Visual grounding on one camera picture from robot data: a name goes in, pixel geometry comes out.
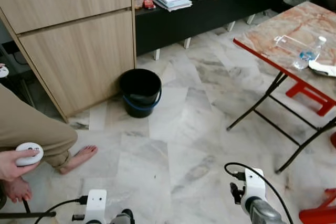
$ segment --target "khaki pants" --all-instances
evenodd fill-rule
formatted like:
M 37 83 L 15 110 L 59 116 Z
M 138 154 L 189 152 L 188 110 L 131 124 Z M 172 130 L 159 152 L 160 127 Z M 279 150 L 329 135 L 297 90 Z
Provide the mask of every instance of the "khaki pants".
M 76 140 L 71 127 L 43 115 L 0 84 L 0 151 L 34 142 L 42 146 L 44 160 L 60 169 L 71 159 L 68 150 Z

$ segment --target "person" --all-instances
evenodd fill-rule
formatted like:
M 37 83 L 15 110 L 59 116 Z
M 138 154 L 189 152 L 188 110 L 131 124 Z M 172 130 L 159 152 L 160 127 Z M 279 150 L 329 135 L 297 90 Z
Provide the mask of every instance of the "person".
M 31 151 L 14 151 L 18 145 L 26 142 L 39 144 L 44 150 L 42 161 L 46 161 L 63 175 L 97 153 L 97 147 L 89 145 L 71 156 L 69 149 L 77 141 L 74 129 L 43 115 L 1 84 L 0 98 L 0 180 L 5 194 L 12 202 L 32 198 L 30 186 L 21 175 L 38 165 L 17 167 L 15 161 L 18 158 L 36 155 Z

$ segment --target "black cable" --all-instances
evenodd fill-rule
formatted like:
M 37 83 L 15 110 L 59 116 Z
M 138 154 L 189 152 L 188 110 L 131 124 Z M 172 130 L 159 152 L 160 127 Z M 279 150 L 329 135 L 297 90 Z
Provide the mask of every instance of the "black cable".
M 278 191 L 274 188 L 274 186 L 263 176 L 263 175 L 261 175 L 260 173 L 258 173 L 256 170 L 254 170 L 253 168 L 251 168 L 251 167 L 249 167 L 249 166 L 247 166 L 247 165 L 244 165 L 244 164 L 242 164 L 242 163 L 237 163 L 237 162 L 230 162 L 230 163 L 227 163 L 227 164 L 225 164 L 224 165 L 224 170 L 228 173 L 228 174 L 230 174 L 231 176 L 233 176 L 233 177 L 236 177 L 236 174 L 234 174 L 234 173 L 232 173 L 232 172 L 230 172 L 228 169 L 227 169 L 227 167 L 229 166 L 229 165 L 238 165 L 238 166 L 241 166 L 241 167 L 244 167 L 244 168 L 247 168 L 247 169 L 249 169 L 250 171 L 252 171 L 253 173 L 255 173 L 255 174 L 257 174 L 271 189 L 272 189 L 272 191 L 275 193 L 275 195 L 278 197 L 278 199 L 280 200 L 280 203 L 281 203 L 281 205 L 282 205 L 282 207 L 284 208 L 284 210 L 285 210 L 285 212 L 286 212 L 286 215 L 287 215 L 287 218 L 288 218 L 288 220 L 289 220 L 289 223 L 290 224 L 294 224 L 294 222 L 293 222 L 293 220 L 292 220 L 292 217 L 290 216 L 290 213 L 289 213 L 289 211 L 288 211 L 288 209 L 287 209 L 287 207 L 286 207 L 286 204 L 285 204 L 285 202 L 284 202 L 284 200 L 282 199 L 282 197 L 280 196 L 280 194 L 278 193 Z
M 21 63 L 21 62 L 19 62 L 19 61 L 16 59 L 15 54 L 12 54 L 12 55 L 13 55 L 14 60 L 15 60 L 18 64 L 20 64 L 20 65 L 28 65 L 28 63 Z
M 34 222 L 34 224 L 38 224 L 40 222 L 40 220 L 48 213 L 50 213 L 51 211 L 53 211 L 55 208 L 68 204 L 68 203 L 72 203 L 72 202 L 79 202 L 81 205 L 86 205 L 86 203 L 88 202 L 88 196 L 84 195 L 81 196 L 78 199 L 71 199 L 71 200 L 67 200 L 67 201 L 63 201 L 57 205 L 54 205 L 53 207 L 49 208 L 47 211 L 45 211 L 43 214 L 41 214 L 38 219 Z

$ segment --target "white game controller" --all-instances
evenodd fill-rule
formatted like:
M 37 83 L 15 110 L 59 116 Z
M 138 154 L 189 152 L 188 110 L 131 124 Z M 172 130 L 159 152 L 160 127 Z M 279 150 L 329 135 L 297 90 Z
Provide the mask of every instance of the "white game controller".
M 21 158 L 17 159 L 16 160 L 16 165 L 17 166 L 33 165 L 33 164 L 39 162 L 42 159 L 43 149 L 38 144 L 30 143 L 30 142 L 29 143 L 23 143 L 23 144 L 19 145 L 18 147 L 16 147 L 15 150 L 16 151 L 25 151 L 25 150 L 30 150 L 30 149 L 39 150 L 40 152 L 33 157 L 21 157 Z
M 9 70 L 5 66 L 0 68 L 0 78 L 7 77 L 9 75 Z

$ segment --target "plastic water bottle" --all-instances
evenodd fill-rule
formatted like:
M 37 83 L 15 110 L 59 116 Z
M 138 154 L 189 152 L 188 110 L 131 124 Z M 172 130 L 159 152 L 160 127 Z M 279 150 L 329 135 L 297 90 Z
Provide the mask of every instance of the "plastic water bottle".
M 309 60 L 317 60 L 326 41 L 326 38 L 319 36 L 312 47 L 307 47 L 299 54 L 299 58 L 293 62 L 294 67 L 301 70 L 308 66 Z

